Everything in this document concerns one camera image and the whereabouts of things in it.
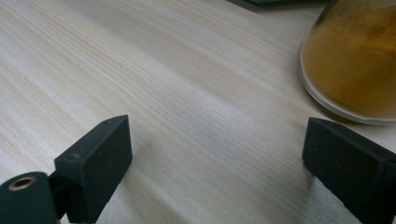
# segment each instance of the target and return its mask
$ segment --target black object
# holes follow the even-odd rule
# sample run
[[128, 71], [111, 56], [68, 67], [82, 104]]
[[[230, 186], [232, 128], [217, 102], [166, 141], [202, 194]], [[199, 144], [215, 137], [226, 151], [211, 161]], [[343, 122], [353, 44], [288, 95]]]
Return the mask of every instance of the black object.
[[0, 223], [94, 223], [132, 162], [128, 116], [108, 119], [55, 159], [56, 171], [0, 186]]
[[396, 155], [324, 119], [309, 119], [303, 160], [362, 223], [392, 223], [396, 211]]
[[244, 0], [255, 5], [277, 3], [277, 2], [290, 2], [290, 3], [306, 3], [306, 2], [325, 2], [327, 0]]

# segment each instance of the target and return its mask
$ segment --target amber liquid in dish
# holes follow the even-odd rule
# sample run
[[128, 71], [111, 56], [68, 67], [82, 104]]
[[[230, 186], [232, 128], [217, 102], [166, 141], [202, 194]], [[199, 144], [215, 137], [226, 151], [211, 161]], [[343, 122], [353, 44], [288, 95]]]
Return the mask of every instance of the amber liquid in dish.
[[305, 83], [332, 105], [362, 118], [396, 120], [396, 7], [320, 21], [300, 53]]

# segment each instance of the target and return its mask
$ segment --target screw hole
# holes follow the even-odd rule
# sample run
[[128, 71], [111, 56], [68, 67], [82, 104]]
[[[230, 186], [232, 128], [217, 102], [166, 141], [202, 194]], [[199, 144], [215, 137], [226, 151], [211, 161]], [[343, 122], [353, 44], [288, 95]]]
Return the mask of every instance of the screw hole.
[[27, 187], [31, 186], [33, 183], [35, 183], [36, 178], [32, 175], [30, 176], [25, 176], [22, 178], [19, 178], [12, 182], [9, 186], [8, 189], [12, 191], [20, 190], [20, 189], [26, 189]]

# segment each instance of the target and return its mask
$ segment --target wooden table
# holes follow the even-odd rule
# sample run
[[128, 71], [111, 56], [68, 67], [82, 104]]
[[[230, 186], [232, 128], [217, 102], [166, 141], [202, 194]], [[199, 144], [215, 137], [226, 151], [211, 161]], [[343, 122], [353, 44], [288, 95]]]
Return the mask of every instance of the wooden table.
[[[133, 165], [98, 223], [359, 223], [301, 159], [308, 118], [333, 119], [298, 78], [323, 7], [1, 0], [1, 182], [127, 114]], [[346, 126], [396, 150], [395, 126]]]

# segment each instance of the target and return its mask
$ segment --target table surface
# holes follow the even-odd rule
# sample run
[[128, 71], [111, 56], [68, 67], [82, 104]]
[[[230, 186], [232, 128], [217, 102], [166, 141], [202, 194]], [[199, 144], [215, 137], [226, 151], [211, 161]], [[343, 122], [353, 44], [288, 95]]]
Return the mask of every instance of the table surface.
[[[1, 182], [126, 114], [133, 164], [98, 223], [359, 223], [301, 159], [308, 118], [338, 120], [298, 78], [323, 7], [1, 0]], [[343, 123], [395, 151], [395, 126]]]

